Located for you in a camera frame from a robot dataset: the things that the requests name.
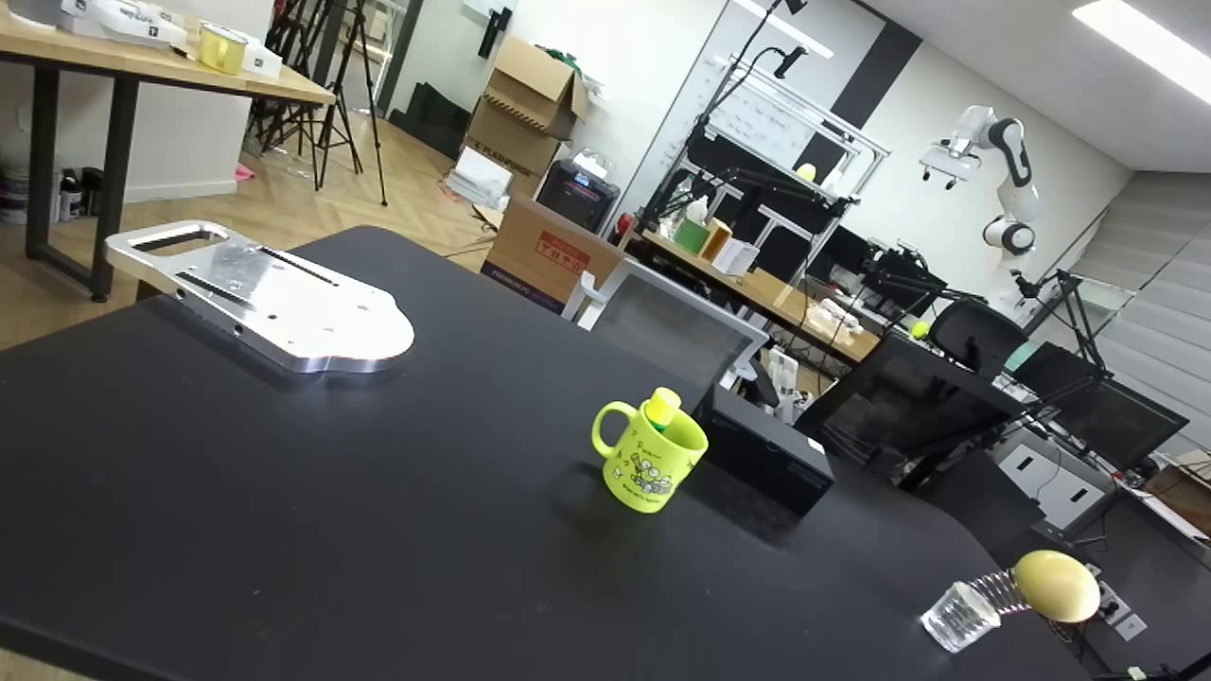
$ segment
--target mug handle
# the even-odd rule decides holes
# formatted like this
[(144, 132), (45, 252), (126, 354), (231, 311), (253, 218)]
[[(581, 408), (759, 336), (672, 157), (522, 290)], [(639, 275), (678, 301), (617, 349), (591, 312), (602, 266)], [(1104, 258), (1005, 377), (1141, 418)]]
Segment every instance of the mug handle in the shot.
[(634, 413), (630, 406), (624, 406), (624, 402), (609, 402), (609, 406), (595, 417), (591, 437), (595, 437), (595, 449), (596, 449), (602, 457), (614, 457), (614, 452), (617, 452), (617, 442), (609, 445), (609, 442), (602, 437), (602, 418), (604, 418), (609, 413), (629, 417), (629, 423), (639, 417), (639, 413)]

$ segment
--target yellow ball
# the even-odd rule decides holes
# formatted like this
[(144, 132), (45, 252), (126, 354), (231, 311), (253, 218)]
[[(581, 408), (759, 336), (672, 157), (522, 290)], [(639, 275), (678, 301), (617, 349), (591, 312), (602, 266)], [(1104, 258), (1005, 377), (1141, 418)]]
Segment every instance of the yellow ball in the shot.
[(1024, 606), (1049, 621), (1083, 623), (1102, 610), (1093, 572), (1068, 551), (1024, 551), (1011, 576)]

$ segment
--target table leg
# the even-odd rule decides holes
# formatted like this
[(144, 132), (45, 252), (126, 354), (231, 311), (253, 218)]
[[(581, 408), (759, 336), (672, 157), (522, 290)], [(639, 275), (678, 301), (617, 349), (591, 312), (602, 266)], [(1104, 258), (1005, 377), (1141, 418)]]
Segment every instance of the table leg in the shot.
[(41, 258), (47, 247), (55, 113), (60, 113), (60, 73), (32, 68), (26, 258)]
[(139, 107), (139, 78), (114, 78), (108, 103), (108, 135), (105, 135), (105, 185), (97, 209), (97, 239), (89, 247), (89, 297), (105, 301), (114, 287), (114, 266), (105, 259), (105, 239), (120, 229), (120, 205), (126, 205), (126, 169), (127, 147), (137, 132), (137, 107)]

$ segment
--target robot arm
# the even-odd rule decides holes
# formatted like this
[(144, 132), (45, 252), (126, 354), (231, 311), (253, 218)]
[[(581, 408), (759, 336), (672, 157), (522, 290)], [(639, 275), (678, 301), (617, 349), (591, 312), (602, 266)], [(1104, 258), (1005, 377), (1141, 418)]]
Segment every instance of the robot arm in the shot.
[(1022, 258), (1035, 240), (1034, 218), (1041, 196), (1024, 152), (1024, 126), (1019, 117), (993, 117), (991, 107), (969, 107), (952, 132), (918, 157), (923, 179), (943, 172), (944, 187), (952, 187), (981, 169), (981, 152), (998, 152), (1005, 164), (1005, 180), (993, 187), (1004, 216), (982, 228), (982, 240)]

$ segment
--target ceiling light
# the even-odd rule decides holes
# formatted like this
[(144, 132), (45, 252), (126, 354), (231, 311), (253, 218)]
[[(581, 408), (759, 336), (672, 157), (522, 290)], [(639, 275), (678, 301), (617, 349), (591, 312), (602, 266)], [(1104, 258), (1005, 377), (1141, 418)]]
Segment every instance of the ceiling light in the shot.
[[(734, 0), (734, 8), (749, 12), (749, 16), (763, 16), (763, 8), (756, 8), (752, 0)], [(789, 42), (804, 45), (804, 53), (831, 60), (831, 48), (822, 45), (817, 39), (802, 35), (798, 25), (789, 25), (785, 17), (773, 16), (769, 17), (773, 31), (785, 35)]]
[(1123, 0), (1093, 0), (1070, 16), (1211, 107), (1211, 58), (1164, 31), (1159, 17)]

